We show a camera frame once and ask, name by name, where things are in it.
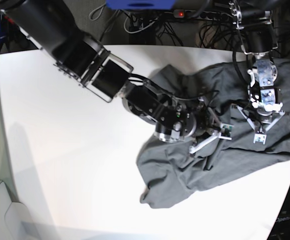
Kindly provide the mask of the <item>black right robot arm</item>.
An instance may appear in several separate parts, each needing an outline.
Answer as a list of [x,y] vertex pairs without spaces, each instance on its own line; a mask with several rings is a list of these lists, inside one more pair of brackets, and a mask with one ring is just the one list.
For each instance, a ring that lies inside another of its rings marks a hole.
[[121,97],[125,108],[156,126],[164,142],[218,133],[205,94],[181,97],[150,79],[133,73],[133,67],[112,54],[91,34],[81,30],[61,0],[0,0],[6,14],[54,60],[56,66],[106,102]]

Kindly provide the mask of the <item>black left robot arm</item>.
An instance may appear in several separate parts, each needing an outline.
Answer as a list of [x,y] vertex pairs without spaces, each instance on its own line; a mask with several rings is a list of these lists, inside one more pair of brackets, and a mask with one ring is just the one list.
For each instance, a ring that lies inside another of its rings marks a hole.
[[272,21],[274,1],[231,0],[233,24],[241,39],[241,49],[251,56],[247,67],[250,83],[249,99],[259,125],[269,125],[282,117],[283,103],[275,81],[278,69],[271,52],[278,48]]

